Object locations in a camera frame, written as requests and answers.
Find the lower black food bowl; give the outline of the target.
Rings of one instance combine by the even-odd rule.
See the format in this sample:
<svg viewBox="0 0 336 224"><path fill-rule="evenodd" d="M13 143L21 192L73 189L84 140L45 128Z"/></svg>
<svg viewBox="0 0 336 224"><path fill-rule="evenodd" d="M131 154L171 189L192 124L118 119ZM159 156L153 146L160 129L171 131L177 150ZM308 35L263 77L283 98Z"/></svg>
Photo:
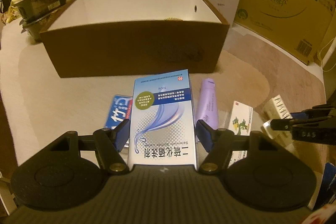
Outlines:
<svg viewBox="0 0 336 224"><path fill-rule="evenodd" d="M61 11L55 10L51 11L46 15L43 15L41 18L28 22L26 20L22 20L22 28L23 32L27 32L29 36L31 36L35 43L41 43L41 29L50 21L54 20L57 16L61 14Z"/></svg>

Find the white ointment box green plant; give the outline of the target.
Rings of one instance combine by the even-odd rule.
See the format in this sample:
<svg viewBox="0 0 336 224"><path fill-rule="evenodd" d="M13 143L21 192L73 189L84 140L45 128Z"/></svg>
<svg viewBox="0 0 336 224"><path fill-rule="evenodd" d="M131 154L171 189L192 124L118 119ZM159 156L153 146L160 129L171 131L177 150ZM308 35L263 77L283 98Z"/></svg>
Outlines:
<svg viewBox="0 0 336 224"><path fill-rule="evenodd" d="M253 107L234 101L226 121L226 128L235 135L248 136L251 132L252 117Z"/></svg>

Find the teal round hairbrush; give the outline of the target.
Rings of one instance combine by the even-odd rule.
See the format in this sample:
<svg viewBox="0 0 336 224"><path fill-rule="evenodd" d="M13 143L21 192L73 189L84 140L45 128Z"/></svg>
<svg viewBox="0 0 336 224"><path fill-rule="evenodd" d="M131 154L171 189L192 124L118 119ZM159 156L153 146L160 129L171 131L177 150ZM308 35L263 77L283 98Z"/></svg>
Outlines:
<svg viewBox="0 0 336 224"><path fill-rule="evenodd" d="M183 19L176 18L176 17L167 17L164 20L169 20L169 21L183 21Z"/></svg>

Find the blue white lotion box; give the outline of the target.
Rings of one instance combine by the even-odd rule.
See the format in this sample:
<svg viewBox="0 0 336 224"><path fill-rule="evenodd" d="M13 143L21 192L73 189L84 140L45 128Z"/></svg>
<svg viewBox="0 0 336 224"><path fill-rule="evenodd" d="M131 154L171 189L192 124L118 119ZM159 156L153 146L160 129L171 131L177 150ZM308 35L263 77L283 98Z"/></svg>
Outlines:
<svg viewBox="0 0 336 224"><path fill-rule="evenodd" d="M188 70L135 80L127 163L197 166Z"/></svg>

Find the upper black food bowl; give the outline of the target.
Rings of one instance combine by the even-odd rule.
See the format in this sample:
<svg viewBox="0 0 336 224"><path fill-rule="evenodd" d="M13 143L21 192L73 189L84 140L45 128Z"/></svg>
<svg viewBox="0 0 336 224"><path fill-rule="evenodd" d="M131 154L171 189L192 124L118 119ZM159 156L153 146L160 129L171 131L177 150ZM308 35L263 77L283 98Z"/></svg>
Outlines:
<svg viewBox="0 0 336 224"><path fill-rule="evenodd" d="M65 4L66 0L13 0L13 6L26 22L35 21Z"/></svg>

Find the brown open shoebox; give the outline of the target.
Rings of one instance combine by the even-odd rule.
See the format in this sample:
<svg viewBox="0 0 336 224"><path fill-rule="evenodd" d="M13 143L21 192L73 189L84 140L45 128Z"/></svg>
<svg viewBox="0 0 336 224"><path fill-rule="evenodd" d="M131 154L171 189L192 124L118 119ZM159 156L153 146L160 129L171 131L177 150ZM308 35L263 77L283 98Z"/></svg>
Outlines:
<svg viewBox="0 0 336 224"><path fill-rule="evenodd" d="M230 28L208 0L71 0L59 11L41 38L62 78L211 73Z"/></svg>

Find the blue toothpaste box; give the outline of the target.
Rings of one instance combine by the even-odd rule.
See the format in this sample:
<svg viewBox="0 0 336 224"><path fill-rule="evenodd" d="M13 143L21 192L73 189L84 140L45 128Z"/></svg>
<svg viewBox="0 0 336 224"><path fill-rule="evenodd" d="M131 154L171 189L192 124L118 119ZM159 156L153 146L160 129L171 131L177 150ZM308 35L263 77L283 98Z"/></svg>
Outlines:
<svg viewBox="0 0 336 224"><path fill-rule="evenodd" d="M130 96L115 95L112 99L108 116L104 127L114 130L125 119L129 122L123 126L121 131L117 133L114 143L116 149L120 152L125 146L128 147L129 131L130 131L130 116L133 98Z"/></svg>

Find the purple tube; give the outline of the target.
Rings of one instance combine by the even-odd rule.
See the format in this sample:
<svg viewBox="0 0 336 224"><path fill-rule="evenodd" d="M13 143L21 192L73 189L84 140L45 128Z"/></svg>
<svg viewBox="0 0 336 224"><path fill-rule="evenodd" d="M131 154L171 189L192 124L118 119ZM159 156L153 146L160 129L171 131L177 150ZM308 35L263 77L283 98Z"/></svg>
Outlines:
<svg viewBox="0 0 336 224"><path fill-rule="evenodd" d="M213 79L207 78L202 81L200 96L195 114L195 123L201 119L212 129L218 129L219 126L219 115L215 88L215 81Z"/></svg>

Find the black food bowl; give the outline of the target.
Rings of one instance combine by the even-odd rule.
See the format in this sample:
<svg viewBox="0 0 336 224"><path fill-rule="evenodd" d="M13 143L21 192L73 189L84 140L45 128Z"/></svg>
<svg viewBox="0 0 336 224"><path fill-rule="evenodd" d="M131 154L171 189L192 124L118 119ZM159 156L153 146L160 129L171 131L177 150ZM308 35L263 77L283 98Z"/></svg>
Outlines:
<svg viewBox="0 0 336 224"><path fill-rule="evenodd" d="M26 22L35 21L65 4L66 0L13 0L13 6Z"/></svg>
<svg viewBox="0 0 336 224"><path fill-rule="evenodd" d="M61 11L55 10L51 11L46 15L43 15L41 18L28 22L26 20L22 20L22 28L23 32L27 32L29 36L31 36L35 43L41 43L41 29L50 21L54 20L57 16L61 14Z"/></svg>

